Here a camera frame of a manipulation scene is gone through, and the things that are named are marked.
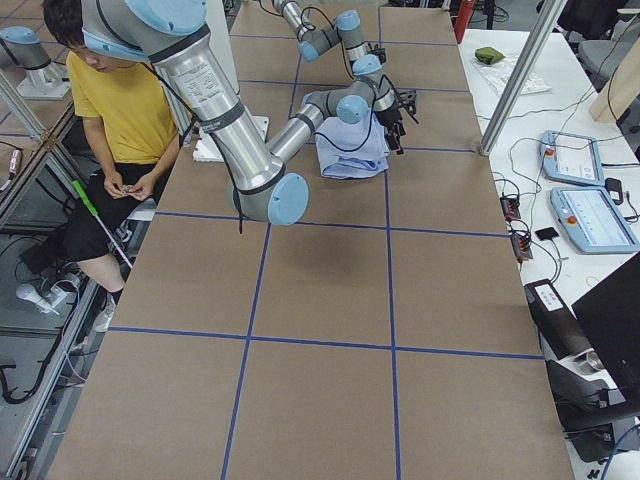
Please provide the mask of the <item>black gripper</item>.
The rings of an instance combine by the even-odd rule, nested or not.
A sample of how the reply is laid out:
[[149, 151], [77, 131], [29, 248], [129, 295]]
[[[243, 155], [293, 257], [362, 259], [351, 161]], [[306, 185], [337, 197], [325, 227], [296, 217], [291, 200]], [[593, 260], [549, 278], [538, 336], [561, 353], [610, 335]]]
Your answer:
[[388, 135], [389, 149], [397, 155], [404, 154], [400, 136], [406, 134], [400, 109], [400, 104], [394, 102], [389, 108], [377, 112], [377, 120], [385, 128], [385, 134]]

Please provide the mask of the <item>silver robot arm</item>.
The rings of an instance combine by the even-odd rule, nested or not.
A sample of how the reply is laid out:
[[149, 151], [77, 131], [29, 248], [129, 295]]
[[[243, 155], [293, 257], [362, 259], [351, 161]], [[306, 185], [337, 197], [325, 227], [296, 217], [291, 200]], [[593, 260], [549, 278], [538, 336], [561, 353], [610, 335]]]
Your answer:
[[272, 6], [294, 32], [300, 53], [309, 63], [338, 45], [344, 49], [351, 64], [372, 52], [361, 31], [361, 19], [356, 10], [342, 12], [320, 28], [312, 23], [297, 1], [275, 0]]
[[309, 189], [287, 163], [324, 120], [337, 117], [355, 124], [373, 114], [389, 147], [398, 151], [405, 133], [402, 115], [415, 109], [411, 95], [396, 90], [382, 59], [369, 50], [356, 11], [343, 12], [318, 29], [295, 1], [276, 1], [273, 7], [294, 31], [306, 60], [340, 45], [354, 80], [347, 88], [309, 94], [270, 141], [261, 137], [209, 46], [204, 2], [85, 1], [82, 30], [86, 46], [96, 53], [164, 70], [175, 97], [191, 108], [201, 132], [218, 147], [231, 180], [230, 201], [241, 219], [291, 225], [303, 216]]

